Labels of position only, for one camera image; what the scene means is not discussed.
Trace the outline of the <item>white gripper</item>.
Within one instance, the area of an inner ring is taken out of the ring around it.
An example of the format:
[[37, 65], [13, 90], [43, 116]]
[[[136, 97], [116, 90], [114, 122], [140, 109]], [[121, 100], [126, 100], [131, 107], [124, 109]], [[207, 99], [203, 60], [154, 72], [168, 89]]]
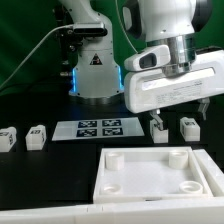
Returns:
[[208, 97], [224, 93], [224, 50], [200, 54], [188, 73], [166, 77], [161, 69], [130, 72], [124, 80], [125, 104], [132, 113], [150, 111], [160, 131], [161, 108], [199, 100], [204, 120], [210, 105]]

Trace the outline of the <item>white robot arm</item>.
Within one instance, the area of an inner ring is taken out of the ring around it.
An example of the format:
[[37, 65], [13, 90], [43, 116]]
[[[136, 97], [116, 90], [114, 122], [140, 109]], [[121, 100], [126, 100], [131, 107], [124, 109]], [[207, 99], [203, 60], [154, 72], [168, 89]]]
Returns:
[[147, 47], [125, 60], [125, 77], [114, 61], [110, 20], [90, 0], [60, 2], [82, 38], [71, 95], [105, 102], [122, 93], [129, 111], [148, 111], [161, 124], [161, 108], [197, 100], [205, 113], [209, 98], [224, 93], [224, 50], [198, 54], [194, 45], [211, 0], [126, 0], [123, 26]]

